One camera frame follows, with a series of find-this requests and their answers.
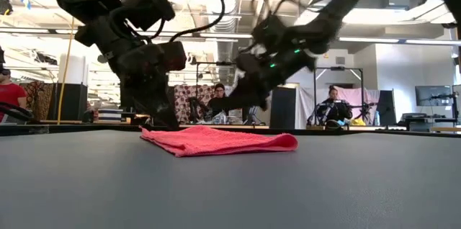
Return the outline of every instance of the patterned fabric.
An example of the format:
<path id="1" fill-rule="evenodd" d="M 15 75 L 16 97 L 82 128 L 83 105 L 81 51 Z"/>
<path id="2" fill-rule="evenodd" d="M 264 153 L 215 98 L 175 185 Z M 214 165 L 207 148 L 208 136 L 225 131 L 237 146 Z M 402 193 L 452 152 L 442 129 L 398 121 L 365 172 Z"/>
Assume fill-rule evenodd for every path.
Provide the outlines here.
<path id="1" fill-rule="evenodd" d="M 191 96 L 197 97 L 203 104 L 207 105 L 209 100 L 215 95 L 214 86 L 199 85 L 198 96 L 196 95 L 195 86 L 176 85 L 174 87 L 174 108 L 176 110 L 176 118 L 179 123 L 188 123 L 190 116 L 189 100 Z M 203 110 L 198 107 L 200 116 L 203 116 Z"/>
<path id="2" fill-rule="evenodd" d="M 50 110 L 51 97 L 53 95 L 53 84 L 46 84 L 42 81 L 33 81 L 20 84 L 27 93 L 27 108 L 32 110 L 35 119 L 46 120 Z"/>

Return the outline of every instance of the person in red shirt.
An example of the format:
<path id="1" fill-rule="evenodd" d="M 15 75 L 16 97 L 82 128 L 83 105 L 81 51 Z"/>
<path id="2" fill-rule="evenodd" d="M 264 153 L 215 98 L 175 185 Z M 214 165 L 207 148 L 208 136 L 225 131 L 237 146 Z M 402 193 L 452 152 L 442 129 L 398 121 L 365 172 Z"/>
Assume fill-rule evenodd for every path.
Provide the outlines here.
<path id="1" fill-rule="evenodd" d="M 26 91 L 19 85 L 12 83 L 11 71 L 0 68 L 0 102 L 13 104 L 23 109 L 27 106 Z M 0 122 L 4 113 L 0 112 Z"/>

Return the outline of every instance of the red shirt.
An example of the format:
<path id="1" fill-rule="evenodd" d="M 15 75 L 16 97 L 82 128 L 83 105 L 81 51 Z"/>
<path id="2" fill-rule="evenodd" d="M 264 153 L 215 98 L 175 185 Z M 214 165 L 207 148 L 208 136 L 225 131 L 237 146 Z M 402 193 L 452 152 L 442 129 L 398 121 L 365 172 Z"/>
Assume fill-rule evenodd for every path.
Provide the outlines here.
<path id="1" fill-rule="evenodd" d="M 9 104 L 13 104 L 19 107 L 19 102 L 17 101 L 18 98 L 26 97 L 26 91 L 19 85 L 16 84 L 8 84 L 8 85 L 1 85 L 0 84 L 0 102 L 5 102 Z M 3 120 L 4 113 L 0 112 L 0 122 Z"/>

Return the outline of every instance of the ceiling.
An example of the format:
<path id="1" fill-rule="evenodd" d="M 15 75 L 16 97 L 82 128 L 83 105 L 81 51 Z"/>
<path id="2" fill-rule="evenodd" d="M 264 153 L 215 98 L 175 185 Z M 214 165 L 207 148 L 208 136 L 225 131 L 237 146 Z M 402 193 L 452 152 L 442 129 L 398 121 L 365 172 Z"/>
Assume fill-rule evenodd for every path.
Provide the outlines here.
<path id="1" fill-rule="evenodd" d="M 208 24 L 216 18 L 219 9 L 217 0 L 169 0 L 176 12 L 176 17 L 167 22 L 163 29 L 164 33 L 178 32 L 182 30 L 200 27 Z M 279 0 L 269 0 L 275 5 Z M 228 16 L 223 23 L 208 32 L 234 32 L 238 34 L 251 33 L 257 21 L 257 16 L 264 16 L 264 6 L 257 1 L 256 17 L 252 11 L 251 0 L 225 0 Z M 10 15 L 0 16 L 0 27 L 8 28 L 36 28 L 69 30 L 82 25 L 78 20 L 72 26 L 72 16 L 63 11 L 56 0 L 11 0 L 13 12 Z M 281 6 L 279 16 L 287 25 L 293 25 L 301 16 L 299 8 L 292 4 Z M 156 31 L 159 23 L 149 30 Z M 440 24 L 419 22 L 418 24 L 383 25 L 383 24 L 345 24 L 340 31 L 341 36 L 355 37 L 417 37 L 435 38 L 442 35 L 443 29 Z M 250 43 L 250 36 L 238 38 L 184 38 L 184 49 L 189 59 L 195 57 L 200 62 L 215 62 L 217 60 L 232 60 L 237 54 L 239 47 L 246 47 Z M 69 34 L 17 34 L 0 32 L 0 45 L 6 51 L 6 64 L 8 67 L 18 69 L 18 76 L 29 77 L 55 82 L 58 67 L 49 66 L 46 63 L 37 63 L 31 57 L 31 52 L 39 52 L 54 58 L 59 63 L 60 55 L 67 52 Z M 350 53 L 363 47 L 362 43 L 335 42 L 333 48 L 347 49 Z M 78 42 L 73 42 L 71 54 L 85 56 L 91 62 L 89 88 L 91 93 L 100 97 L 115 98 L 118 94 L 117 77 L 112 74 L 106 64 L 99 63 L 97 57 L 99 51 L 94 46 L 87 48 Z M 183 71 L 174 72 L 170 75 L 172 84 L 195 83 L 196 66 L 187 64 Z M 217 67 L 213 64 L 199 66 L 202 73 L 200 83 L 211 84 L 218 81 L 223 83 L 233 82 L 233 69 L 229 67 Z"/>

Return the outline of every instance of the person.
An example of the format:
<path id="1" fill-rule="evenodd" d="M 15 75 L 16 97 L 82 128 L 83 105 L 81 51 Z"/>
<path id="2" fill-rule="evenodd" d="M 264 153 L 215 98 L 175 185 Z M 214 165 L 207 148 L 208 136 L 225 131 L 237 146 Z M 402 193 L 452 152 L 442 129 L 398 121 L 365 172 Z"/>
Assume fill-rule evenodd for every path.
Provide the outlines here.
<path id="1" fill-rule="evenodd" d="M 327 114 L 328 106 L 331 105 L 331 109 Z M 327 100 L 322 102 L 322 105 L 317 109 L 317 117 L 322 120 L 325 115 L 325 121 L 335 120 L 335 121 L 344 121 L 344 119 L 352 118 L 352 108 L 346 100 L 339 100 L 338 90 L 333 86 L 330 86 L 328 91 Z"/>
<path id="2" fill-rule="evenodd" d="M 223 98 L 225 98 L 225 87 L 223 84 L 216 84 L 215 97 L 208 102 L 208 106 L 212 109 L 213 116 L 221 113 L 222 111 L 224 111 L 226 115 L 229 115 L 229 109 L 222 109 L 216 106 L 216 104 Z"/>
<path id="3" fill-rule="evenodd" d="M 11 71 L 5 68 L 0 69 L 0 102 L 12 104 L 23 109 L 27 107 L 26 91 L 11 81 Z M 0 122 L 3 117 L 4 113 L 0 112 Z"/>

